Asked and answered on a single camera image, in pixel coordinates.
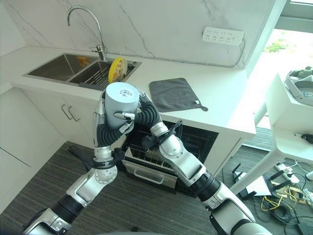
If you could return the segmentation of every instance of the electrical outlet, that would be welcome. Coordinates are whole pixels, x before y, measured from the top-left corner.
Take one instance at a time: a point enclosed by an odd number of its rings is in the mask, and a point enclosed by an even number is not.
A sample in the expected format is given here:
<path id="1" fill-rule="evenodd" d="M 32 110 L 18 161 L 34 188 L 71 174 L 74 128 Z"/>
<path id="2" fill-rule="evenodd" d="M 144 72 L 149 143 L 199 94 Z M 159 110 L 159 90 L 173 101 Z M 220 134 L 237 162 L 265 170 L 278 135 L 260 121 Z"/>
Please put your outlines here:
<path id="1" fill-rule="evenodd" d="M 202 41 L 238 46 L 243 39 L 243 36 L 244 32 L 242 31 L 205 27 L 202 33 Z"/>
<path id="2" fill-rule="evenodd" d="M 292 175 L 291 177 L 289 177 L 287 174 L 292 174 L 292 169 L 290 167 L 287 167 L 285 164 L 277 164 L 275 166 L 275 168 L 278 170 L 278 171 L 281 171 L 283 170 L 284 173 L 283 173 L 283 176 L 287 179 L 287 180 L 291 180 L 292 183 L 299 183 L 299 179 L 295 176 L 295 175 Z"/>

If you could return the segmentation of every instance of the kitchen sink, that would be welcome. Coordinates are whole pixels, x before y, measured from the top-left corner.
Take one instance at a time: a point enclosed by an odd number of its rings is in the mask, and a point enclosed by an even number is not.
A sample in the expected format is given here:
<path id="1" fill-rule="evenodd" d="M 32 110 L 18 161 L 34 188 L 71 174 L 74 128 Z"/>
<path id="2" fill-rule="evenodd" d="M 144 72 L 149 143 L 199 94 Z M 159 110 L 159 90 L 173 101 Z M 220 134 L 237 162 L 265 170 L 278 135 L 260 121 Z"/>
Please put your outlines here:
<path id="1" fill-rule="evenodd" d="M 112 61 L 104 62 L 104 61 L 96 61 L 88 68 L 82 70 L 78 73 L 73 79 L 71 79 L 70 83 L 79 84 L 82 87 L 95 88 L 99 87 L 99 89 L 103 87 L 107 87 L 108 82 L 108 74 L 111 67 Z M 134 68 L 138 66 L 138 62 L 128 61 L 127 72 L 126 74 L 119 80 L 126 81 L 127 78 L 134 72 Z"/>
<path id="2" fill-rule="evenodd" d="M 84 55 L 62 54 L 27 73 L 26 76 L 67 81 L 97 59 L 97 57 Z"/>
<path id="3" fill-rule="evenodd" d="M 108 86 L 108 74 L 113 59 L 101 61 L 98 57 L 62 54 L 24 76 L 66 83 L 74 86 L 104 90 Z M 141 62 L 128 61 L 127 72 L 119 81 L 126 81 Z"/>

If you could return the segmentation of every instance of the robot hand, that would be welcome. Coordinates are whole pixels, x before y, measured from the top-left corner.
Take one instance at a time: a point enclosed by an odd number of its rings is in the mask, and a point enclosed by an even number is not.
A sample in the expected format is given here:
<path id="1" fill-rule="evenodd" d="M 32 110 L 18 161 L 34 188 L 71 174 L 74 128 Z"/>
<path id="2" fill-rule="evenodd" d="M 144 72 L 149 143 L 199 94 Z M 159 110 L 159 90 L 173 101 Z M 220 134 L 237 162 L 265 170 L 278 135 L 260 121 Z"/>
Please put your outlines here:
<path id="1" fill-rule="evenodd" d="M 131 120 L 135 123 L 139 123 L 149 128 L 153 127 L 155 124 L 162 122 L 160 114 L 158 113 L 157 108 L 150 100 L 150 98 L 140 89 L 139 91 L 139 103 L 140 103 L 140 110 L 141 112 L 132 114 L 132 113 L 125 113 L 123 111 L 115 112 L 114 116 L 119 119 Z"/>
<path id="2" fill-rule="evenodd" d="M 133 120 L 127 120 L 119 129 L 112 130 L 105 122 L 105 91 L 102 92 L 97 109 L 93 114 L 93 142 L 96 150 L 110 146 L 123 134 L 130 132 L 134 127 Z"/>

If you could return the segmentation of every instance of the dish cloth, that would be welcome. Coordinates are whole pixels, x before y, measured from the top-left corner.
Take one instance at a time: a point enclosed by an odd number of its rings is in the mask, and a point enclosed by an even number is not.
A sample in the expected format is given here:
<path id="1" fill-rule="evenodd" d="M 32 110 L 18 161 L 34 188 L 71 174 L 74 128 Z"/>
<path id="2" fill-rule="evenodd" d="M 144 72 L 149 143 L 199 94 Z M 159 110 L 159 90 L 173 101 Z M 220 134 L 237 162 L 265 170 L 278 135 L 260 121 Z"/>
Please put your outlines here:
<path id="1" fill-rule="evenodd" d="M 149 84 L 151 99 L 160 112 L 208 108 L 201 105 L 198 97 L 184 78 L 154 81 Z"/>

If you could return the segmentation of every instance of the dish rack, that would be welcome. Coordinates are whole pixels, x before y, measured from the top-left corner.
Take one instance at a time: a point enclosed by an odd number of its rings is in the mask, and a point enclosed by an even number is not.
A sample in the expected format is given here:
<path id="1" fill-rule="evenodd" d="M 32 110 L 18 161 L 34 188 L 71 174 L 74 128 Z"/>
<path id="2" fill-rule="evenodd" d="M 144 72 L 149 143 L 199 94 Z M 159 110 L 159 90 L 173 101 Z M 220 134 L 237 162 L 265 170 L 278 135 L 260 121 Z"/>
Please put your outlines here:
<path id="1" fill-rule="evenodd" d="M 96 85 L 96 86 L 101 86 L 101 87 L 107 87 L 109 85 L 109 81 L 108 81 L 109 70 L 110 70 L 109 67 L 105 67 L 104 69 L 100 69 L 93 76 L 88 78 L 84 83 L 92 84 L 92 85 Z M 124 79 L 124 77 L 125 76 L 116 80 L 116 82 L 121 82 Z"/>
<path id="2" fill-rule="evenodd" d="M 171 123 L 165 122 L 167 126 L 171 126 Z M 204 163 L 209 150 L 211 149 L 216 136 L 207 135 L 206 131 L 202 132 L 190 130 L 188 127 L 183 127 L 181 141 L 185 149 L 192 153 L 197 159 Z M 174 173 L 171 166 L 162 160 L 160 152 L 157 147 L 153 147 L 146 151 L 141 146 L 141 140 L 144 136 L 150 135 L 150 131 L 141 125 L 137 125 L 134 130 L 127 136 L 122 148 L 126 152 L 125 156 L 128 159 L 132 159 L 135 163 L 143 163 L 145 166 L 149 166 L 156 169 L 163 169 L 167 172 Z"/>

